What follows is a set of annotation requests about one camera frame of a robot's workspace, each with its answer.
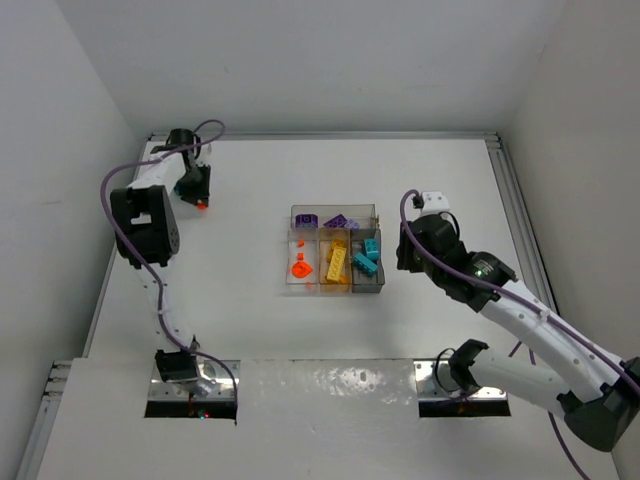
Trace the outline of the teal round lego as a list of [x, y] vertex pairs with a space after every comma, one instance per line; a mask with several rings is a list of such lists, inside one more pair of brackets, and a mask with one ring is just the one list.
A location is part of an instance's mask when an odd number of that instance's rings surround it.
[[380, 259], [380, 246], [375, 238], [367, 238], [363, 241], [364, 255], [372, 262]]

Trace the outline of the teal 2x4 lego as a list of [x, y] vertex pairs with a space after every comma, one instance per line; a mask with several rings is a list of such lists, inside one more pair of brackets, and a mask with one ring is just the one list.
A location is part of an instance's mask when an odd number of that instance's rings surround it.
[[373, 277], [377, 273], [377, 264], [361, 252], [358, 252], [353, 257], [352, 263], [358, 270], [369, 277]]

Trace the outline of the lilac small lego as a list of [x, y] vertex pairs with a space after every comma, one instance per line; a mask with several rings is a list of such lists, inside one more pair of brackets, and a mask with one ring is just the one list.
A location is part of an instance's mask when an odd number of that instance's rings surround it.
[[360, 228], [360, 223], [359, 223], [359, 222], [357, 222], [357, 221], [356, 221], [356, 220], [354, 220], [354, 219], [349, 219], [349, 220], [347, 221], [347, 223], [345, 224], [345, 227], [346, 227], [346, 228], [348, 228], [348, 229], [350, 229], [350, 230], [357, 230], [357, 229], [359, 229], [359, 228]]

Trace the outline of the long yellow lego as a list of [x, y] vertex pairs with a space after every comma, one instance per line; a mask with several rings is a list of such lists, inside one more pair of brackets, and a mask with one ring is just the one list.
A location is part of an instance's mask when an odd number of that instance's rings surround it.
[[345, 247], [335, 247], [332, 251], [331, 258], [325, 276], [326, 282], [329, 284], [345, 284], [346, 276], [343, 273], [347, 250]]

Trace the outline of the purple slope lego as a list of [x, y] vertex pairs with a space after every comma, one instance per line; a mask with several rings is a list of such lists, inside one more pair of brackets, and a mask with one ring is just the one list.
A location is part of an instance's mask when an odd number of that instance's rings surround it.
[[349, 228], [349, 226], [349, 220], [343, 214], [338, 214], [323, 223], [323, 227], [328, 229]]

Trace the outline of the orange lego cluster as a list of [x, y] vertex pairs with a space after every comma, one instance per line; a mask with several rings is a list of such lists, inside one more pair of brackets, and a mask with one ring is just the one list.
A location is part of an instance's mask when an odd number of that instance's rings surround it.
[[313, 268], [305, 261], [303, 252], [296, 254], [295, 262], [290, 267], [291, 274], [298, 279], [306, 278], [313, 273]]

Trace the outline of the purple printed lego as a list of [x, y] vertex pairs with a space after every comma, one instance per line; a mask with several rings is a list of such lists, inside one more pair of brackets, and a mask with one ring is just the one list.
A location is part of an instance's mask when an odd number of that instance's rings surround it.
[[296, 229], [316, 229], [319, 226], [319, 217], [313, 213], [302, 213], [294, 217]]

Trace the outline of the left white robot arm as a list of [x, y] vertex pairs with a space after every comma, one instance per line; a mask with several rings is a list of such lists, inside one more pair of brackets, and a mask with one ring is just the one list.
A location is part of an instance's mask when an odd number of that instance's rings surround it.
[[196, 130], [173, 129], [164, 145], [151, 150], [150, 168], [109, 194], [117, 249], [137, 272], [151, 303], [157, 371], [163, 382], [184, 386], [200, 378], [194, 354], [199, 343], [168, 300], [172, 261], [180, 249], [170, 195], [199, 210], [208, 208], [211, 167], [200, 161], [201, 149]]

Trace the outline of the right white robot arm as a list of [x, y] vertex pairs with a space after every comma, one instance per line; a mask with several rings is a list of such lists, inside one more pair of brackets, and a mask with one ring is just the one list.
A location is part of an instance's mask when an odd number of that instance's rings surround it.
[[561, 417], [590, 447], [610, 452], [639, 413], [639, 360], [607, 352], [579, 333], [488, 252], [469, 252], [438, 214], [403, 220], [400, 270], [423, 272], [454, 301], [514, 335], [543, 361], [534, 366], [469, 339], [435, 376], [453, 390], [499, 387]]

